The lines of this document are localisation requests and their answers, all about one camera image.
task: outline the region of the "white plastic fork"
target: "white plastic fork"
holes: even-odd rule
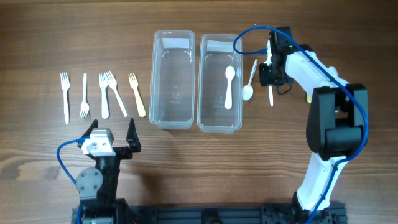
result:
[[[61,88],[63,90],[63,115],[65,116],[65,123],[69,124],[68,90],[70,88],[70,84],[69,77],[66,72],[61,73]]]
[[[130,81],[130,86],[134,90],[134,96],[136,97],[136,104],[137,104],[137,110],[138,110],[138,115],[143,118],[146,115],[144,104],[142,103],[141,97],[138,92],[138,80],[136,75],[129,74],[129,81]]]
[[[106,76],[106,80],[108,81],[109,87],[111,87],[111,89],[114,91],[114,94],[116,95],[116,99],[118,99],[118,103],[119,103],[120,109],[122,110],[123,115],[126,117],[127,112],[126,112],[126,109],[124,108],[122,99],[120,98],[120,95],[118,93],[118,88],[117,88],[118,83],[114,79],[111,71],[105,72],[105,76]]]
[[[106,99],[106,88],[108,87],[108,81],[105,79],[105,75],[102,73],[99,75],[99,87],[101,88],[101,114],[102,118],[106,119],[109,117],[108,101]]]
[[[80,118],[87,117],[88,113],[90,112],[90,107],[87,103],[87,74],[83,74],[83,100],[81,101],[80,105]]]

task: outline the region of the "wood grain surface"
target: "wood grain surface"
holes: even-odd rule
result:
[[[106,70],[116,76],[142,144],[140,154],[122,162],[118,197],[130,205],[289,202],[310,159],[305,138],[310,105],[297,84],[287,95],[274,95],[270,107],[256,74],[254,96],[243,103],[242,128],[205,134],[196,125],[196,109],[188,130],[160,130],[148,116],[138,117],[127,79],[136,74],[149,114],[155,31],[194,31],[198,66],[203,34],[239,34],[256,24],[291,26],[295,40],[309,44],[326,66],[368,88],[368,145],[345,167],[331,199],[346,203],[350,223],[398,223],[397,9],[397,1],[371,0],[0,5],[0,223],[70,222],[78,194],[55,152],[91,123],[78,118],[83,73],[91,117],[112,129],[116,145],[126,144],[129,118],[111,90],[110,118],[101,119],[98,74]],[[267,34],[248,34],[244,49],[264,48]],[[256,58],[266,59],[244,57],[244,85]],[[61,72],[71,80],[69,125]],[[61,157],[73,176],[94,166],[75,145]]]

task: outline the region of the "transparent plastic bin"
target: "transparent plastic bin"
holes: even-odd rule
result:
[[[149,120],[160,129],[188,129],[195,104],[195,34],[158,30],[154,37]]]
[[[205,34],[200,43],[198,119],[205,133],[233,133],[242,126],[242,55],[233,50],[237,35]],[[236,48],[242,51],[239,39]],[[232,79],[232,108],[225,108],[228,66],[235,68]]]

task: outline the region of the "blue cable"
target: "blue cable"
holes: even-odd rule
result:
[[[58,162],[60,163],[63,171],[65,171],[65,173],[67,174],[67,176],[69,177],[69,179],[73,182],[73,184],[76,185],[76,180],[72,177],[72,175],[70,175],[68,169],[65,167],[65,165],[63,165],[63,162],[61,160],[60,157],[60,151],[62,149],[63,146],[69,145],[69,144],[73,144],[73,143],[83,143],[86,140],[86,138],[80,138],[80,139],[75,139],[75,140],[71,140],[71,141],[67,141],[65,143],[62,143],[58,149],[57,149],[57,159]],[[82,210],[82,204],[81,202],[79,203],[79,208],[77,210],[77,224],[81,224],[81,220],[80,220],[80,214],[81,214],[81,210]]]
[[[304,223],[304,224],[309,224],[313,218],[315,217],[315,215],[317,214],[318,208],[320,206],[320,204],[322,203],[322,201],[325,199],[329,189],[330,189],[330,185],[333,182],[333,178],[336,174],[336,171],[338,170],[338,165],[341,164],[342,162],[348,162],[351,161],[353,159],[355,159],[355,157],[357,157],[359,155],[359,153],[361,153],[361,151],[363,150],[363,148],[365,147],[367,141],[368,141],[368,136],[369,136],[369,120],[368,120],[368,116],[365,112],[365,110],[363,110],[362,106],[359,104],[359,102],[355,99],[355,97],[337,80],[335,80],[322,66],[320,66],[316,61],[314,61],[314,59],[311,58],[311,56],[309,56],[308,53],[306,53],[306,51],[299,46],[298,43],[296,43],[296,41],[294,41],[293,38],[291,38],[289,35],[287,35],[286,33],[273,28],[273,27],[269,27],[269,26],[254,26],[251,28],[248,28],[247,30],[243,31],[241,34],[239,34],[237,36],[237,38],[235,39],[234,43],[233,43],[233,47],[234,50],[239,53],[239,54],[266,54],[267,53],[267,49],[262,49],[262,50],[258,50],[258,51],[254,51],[254,52],[240,52],[238,50],[236,50],[236,42],[239,40],[239,38],[241,38],[244,34],[252,31],[252,30],[256,30],[256,29],[267,29],[267,30],[272,30],[274,32],[277,32],[281,35],[283,35],[284,37],[286,37],[286,39],[288,39],[290,41],[290,43],[292,43],[299,51],[301,51],[301,53],[303,53],[306,58],[309,59],[309,61],[311,61],[317,68],[319,68],[319,70],[321,70],[321,72],[323,72],[326,77],[328,77],[330,79],[330,81],[332,81],[334,84],[336,84],[338,86],[338,88],[340,88],[341,90],[343,90],[343,92],[345,93],[346,96],[348,96],[349,100],[351,100],[354,105],[357,107],[357,109],[359,110],[359,112],[362,115],[362,119],[363,119],[363,133],[362,133],[362,140],[361,143],[359,144],[358,149],[355,151],[354,154],[352,154],[349,157],[346,157],[345,159],[341,159],[337,162],[335,162],[333,164],[333,170],[330,174],[330,178],[329,181],[326,185],[325,191],[323,192],[323,194],[320,196],[320,199],[318,201],[318,203],[315,205],[315,208],[310,216],[310,218]]]

